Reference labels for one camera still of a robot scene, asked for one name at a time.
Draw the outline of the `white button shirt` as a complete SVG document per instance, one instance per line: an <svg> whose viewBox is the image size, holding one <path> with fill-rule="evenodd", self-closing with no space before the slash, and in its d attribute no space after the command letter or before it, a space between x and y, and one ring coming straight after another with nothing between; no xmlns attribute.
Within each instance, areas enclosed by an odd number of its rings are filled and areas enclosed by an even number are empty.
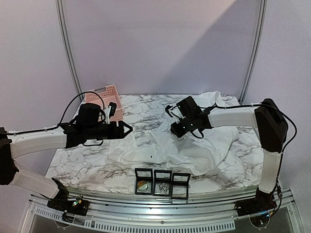
<svg viewBox="0 0 311 233"><path fill-rule="evenodd" d="M177 138L170 131L174 120L165 113L165 107L183 98L183 95L122 98L124 120L134 130L124 139L110 141L108 158L124 165L166 165L195 176L214 170L239 138L238 130L220 127L206 130L202 139L190 133Z"/></svg>

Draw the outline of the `green red round brooch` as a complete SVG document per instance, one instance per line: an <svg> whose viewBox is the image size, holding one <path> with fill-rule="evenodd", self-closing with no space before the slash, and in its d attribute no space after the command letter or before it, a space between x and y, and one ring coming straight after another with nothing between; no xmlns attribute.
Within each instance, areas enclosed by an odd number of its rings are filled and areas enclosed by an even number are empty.
<svg viewBox="0 0 311 233"><path fill-rule="evenodd" d="M139 181L137 184L137 191L139 193L149 193L151 190L151 182L149 181Z"/></svg>

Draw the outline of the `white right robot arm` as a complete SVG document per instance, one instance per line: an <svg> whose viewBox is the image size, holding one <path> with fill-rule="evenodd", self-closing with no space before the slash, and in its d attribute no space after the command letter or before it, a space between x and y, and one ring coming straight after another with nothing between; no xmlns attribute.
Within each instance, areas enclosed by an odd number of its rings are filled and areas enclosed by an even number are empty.
<svg viewBox="0 0 311 233"><path fill-rule="evenodd" d="M281 196L278 183L288 123L285 116L277 108L272 99L264 99L258 104L221 107L213 104L200 107L192 97L187 97L175 106L168 105L166 113L175 122L171 124L171 132L178 138L187 133L218 127L252 127L257 129L257 137L263 149L263 165L259 186L255 197L235 203L238 216L257 213L270 218L277 210L274 193Z"/></svg>

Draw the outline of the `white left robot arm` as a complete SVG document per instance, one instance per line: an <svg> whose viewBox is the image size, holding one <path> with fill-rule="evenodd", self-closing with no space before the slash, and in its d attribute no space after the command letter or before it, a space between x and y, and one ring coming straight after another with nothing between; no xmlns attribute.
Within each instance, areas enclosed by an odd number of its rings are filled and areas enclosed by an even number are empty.
<svg viewBox="0 0 311 233"><path fill-rule="evenodd" d="M15 162L34 152L70 149L88 140L124 139L133 130L127 123L110 121L112 106L102 109L94 103L82 104L70 122L60 122L47 129L7 132L0 129L0 184L15 185L36 192L48 200L49 208L65 214L86 216L90 202L82 197L71 200L66 187L56 178L47 179Z"/></svg>

